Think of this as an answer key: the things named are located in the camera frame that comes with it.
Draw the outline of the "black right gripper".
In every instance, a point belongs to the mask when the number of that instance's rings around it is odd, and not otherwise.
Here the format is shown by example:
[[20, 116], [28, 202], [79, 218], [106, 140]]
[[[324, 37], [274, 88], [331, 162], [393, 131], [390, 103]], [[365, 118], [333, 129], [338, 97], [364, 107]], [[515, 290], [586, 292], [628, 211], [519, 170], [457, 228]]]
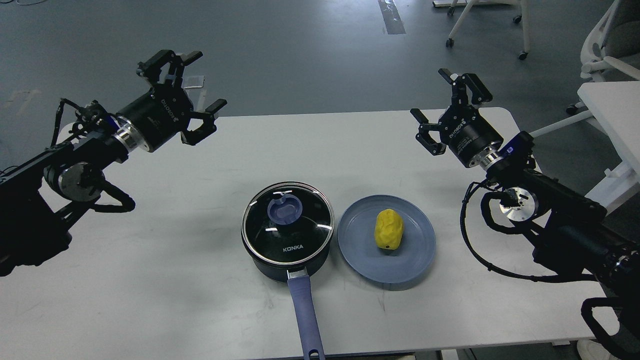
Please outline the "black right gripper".
[[[415, 139], [433, 156], [443, 155], [448, 146], [464, 167], [475, 167], [477, 155], [486, 148], [498, 149], [505, 141], [478, 110], [494, 96], [475, 73], [457, 74], [447, 68], [438, 73], [451, 86], [451, 103], [437, 123], [430, 123], [420, 109], [410, 109], [419, 123]], [[441, 142], [430, 132], [439, 133]]]

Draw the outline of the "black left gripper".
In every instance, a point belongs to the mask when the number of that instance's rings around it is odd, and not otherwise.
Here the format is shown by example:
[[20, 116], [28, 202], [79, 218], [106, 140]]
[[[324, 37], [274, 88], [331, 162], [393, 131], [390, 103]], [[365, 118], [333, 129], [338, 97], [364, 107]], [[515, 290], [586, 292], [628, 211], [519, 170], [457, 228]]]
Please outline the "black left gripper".
[[[158, 150], [179, 132], [183, 144], [195, 146], [217, 131], [215, 121], [227, 100], [217, 99], [204, 111], [193, 111], [194, 103], [183, 88], [185, 68], [203, 55], [202, 51], [178, 54], [162, 49], [137, 63], [136, 75], [146, 80], [149, 89], [116, 115], [137, 130], [147, 152]], [[192, 120], [201, 124], [189, 129]]]

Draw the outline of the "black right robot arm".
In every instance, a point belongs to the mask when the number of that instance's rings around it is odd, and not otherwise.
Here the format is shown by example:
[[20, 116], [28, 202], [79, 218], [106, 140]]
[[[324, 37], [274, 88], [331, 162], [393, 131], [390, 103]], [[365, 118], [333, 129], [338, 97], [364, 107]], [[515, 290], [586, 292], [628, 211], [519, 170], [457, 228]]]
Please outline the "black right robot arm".
[[[469, 184], [462, 199], [459, 224], [471, 255], [490, 272], [532, 282], [560, 284], [597, 281], [613, 297], [588, 298], [581, 315], [598, 342], [620, 360], [637, 360], [638, 351], [624, 349], [595, 319], [595, 308], [620, 311], [618, 320], [639, 337], [639, 244], [624, 239], [602, 222], [608, 213], [595, 202], [537, 171], [534, 139], [521, 131], [509, 142], [480, 114], [493, 95], [474, 73], [439, 75], [451, 86], [451, 103], [436, 123], [420, 109], [410, 110], [418, 121], [416, 140], [434, 156], [446, 150], [463, 166], [480, 166], [486, 177]], [[506, 235], [522, 235], [534, 247], [535, 263], [553, 275], [522, 275], [498, 267], [480, 256], [467, 234], [467, 205], [478, 189], [485, 189], [480, 212], [487, 227]]]

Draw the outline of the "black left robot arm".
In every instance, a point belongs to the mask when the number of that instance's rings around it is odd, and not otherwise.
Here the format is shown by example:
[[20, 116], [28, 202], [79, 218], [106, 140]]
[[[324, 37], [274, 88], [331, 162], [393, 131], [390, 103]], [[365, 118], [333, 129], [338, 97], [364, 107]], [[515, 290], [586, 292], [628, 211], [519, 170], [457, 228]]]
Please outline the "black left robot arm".
[[150, 89], [118, 112], [95, 100], [84, 106], [60, 100], [50, 146], [1, 173], [2, 276], [66, 251], [70, 229], [87, 211], [135, 209], [133, 198], [106, 179], [106, 167], [125, 162], [138, 148], [152, 153], [176, 135], [194, 146], [217, 130], [218, 112], [227, 101], [220, 98], [197, 111], [183, 88], [185, 68], [201, 57], [201, 51], [162, 49], [140, 62], [136, 73]]

